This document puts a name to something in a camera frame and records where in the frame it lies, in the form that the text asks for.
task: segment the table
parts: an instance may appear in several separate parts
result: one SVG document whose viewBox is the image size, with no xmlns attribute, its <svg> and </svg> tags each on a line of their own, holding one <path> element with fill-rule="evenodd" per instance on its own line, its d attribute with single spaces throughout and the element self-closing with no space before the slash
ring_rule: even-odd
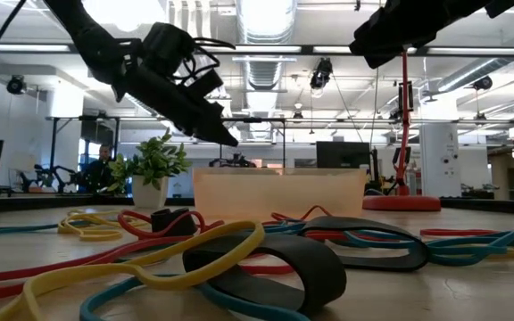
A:
<svg viewBox="0 0 514 321">
<path fill-rule="evenodd" d="M 94 210 L 117 208 L 95 207 Z M 56 223 L 65 217 L 67 210 L 0 213 L 0 226 Z M 441 213 L 364 211 L 363 217 L 401 226 L 414 234 L 422 228 L 514 229 L 514 215 L 469 210 L 444 209 Z M 126 235 L 115 242 L 83 243 L 76 235 L 58 235 L 54 230 L 0 235 L 0 271 L 76 259 L 135 240 L 135 236 Z M 337 251 L 366 251 L 334 247 Z M 183 272 L 180 258 L 172 258 L 149 269 L 156 273 Z M 76 284 L 48 293 L 39 299 L 39 303 L 47 320 L 78 320 L 79 304 L 86 297 L 127 277 L 109 276 Z M 325 311 L 313 316 L 312 320 L 514 319 L 514 260 L 488 260 L 473 267 L 440 267 L 428 264 L 419 272 L 410 274 L 348 270 L 347 277 L 348 285 L 343 297 L 330 303 Z M 276 279 L 299 286 L 295 276 L 276 276 Z M 0 300 L 0 308 L 9 300 Z M 97 312 L 105 319 L 120 321 L 229 321 L 238 318 L 214 306 L 195 290 L 158 292 L 141 289 L 127 293 Z"/>
</svg>

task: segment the red pole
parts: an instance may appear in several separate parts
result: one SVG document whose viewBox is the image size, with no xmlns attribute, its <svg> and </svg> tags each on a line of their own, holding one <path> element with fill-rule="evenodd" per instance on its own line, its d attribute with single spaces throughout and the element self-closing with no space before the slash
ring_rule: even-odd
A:
<svg viewBox="0 0 514 321">
<path fill-rule="evenodd" d="M 404 182 L 406 174 L 406 146 L 408 145 L 408 135 L 410 134 L 410 106 L 408 106 L 408 54 L 404 51 L 402 53 L 402 75 L 403 75 L 403 110 L 402 110 L 402 146 L 400 148 L 400 159 L 398 170 L 396 171 L 396 183 L 398 184 L 398 195 L 405 196 L 410 194 L 410 188 Z"/>
</svg>

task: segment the black rubber band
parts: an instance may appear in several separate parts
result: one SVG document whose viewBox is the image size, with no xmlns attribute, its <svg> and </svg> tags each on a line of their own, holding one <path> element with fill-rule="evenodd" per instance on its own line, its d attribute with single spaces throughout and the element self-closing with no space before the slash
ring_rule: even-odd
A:
<svg viewBox="0 0 514 321">
<path fill-rule="evenodd" d="M 184 252 L 186 272 L 201 268 L 227 253 L 246 238 L 223 236 Z M 250 302 L 311 314 L 343 295 L 346 273 L 326 245 L 295 235 L 266 235 L 253 254 L 269 254 L 290 265 L 303 281 L 303 290 L 251 276 L 239 266 L 208 283 L 216 290 Z"/>
<path fill-rule="evenodd" d="M 379 271 L 411 272 L 422 268 L 429 260 L 429 249 L 418 237 L 396 226 L 378 223 L 362 218 L 320 217 L 309 221 L 299 232 L 305 235 L 310 231 L 359 231 L 369 230 L 399 235 L 414 244 L 408 249 L 409 253 L 392 258 L 358 258 L 339 256 L 346 268 L 370 269 Z"/>
</svg>

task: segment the red base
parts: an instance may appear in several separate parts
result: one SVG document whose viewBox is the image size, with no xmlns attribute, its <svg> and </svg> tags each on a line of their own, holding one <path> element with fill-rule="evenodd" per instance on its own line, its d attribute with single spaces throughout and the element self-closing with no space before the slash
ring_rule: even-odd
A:
<svg viewBox="0 0 514 321">
<path fill-rule="evenodd" d="M 440 211 L 442 204 L 430 196 L 365 196 L 365 210 Z"/>
</svg>

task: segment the translucent plastic bin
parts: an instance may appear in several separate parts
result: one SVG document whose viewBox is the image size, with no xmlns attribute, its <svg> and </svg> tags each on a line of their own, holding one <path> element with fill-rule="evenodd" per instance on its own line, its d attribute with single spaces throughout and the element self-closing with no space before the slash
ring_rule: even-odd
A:
<svg viewBox="0 0 514 321">
<path fill-rule="evenodd" d="M 366 175 L 358 169 L 194 169 L 195 208 L 205 218 L 271 220 L 277 212 L 300 218 L 320 205 L 358 217 Z M 323 215 L 316 210 L 313 217 Z"/>
</svg>

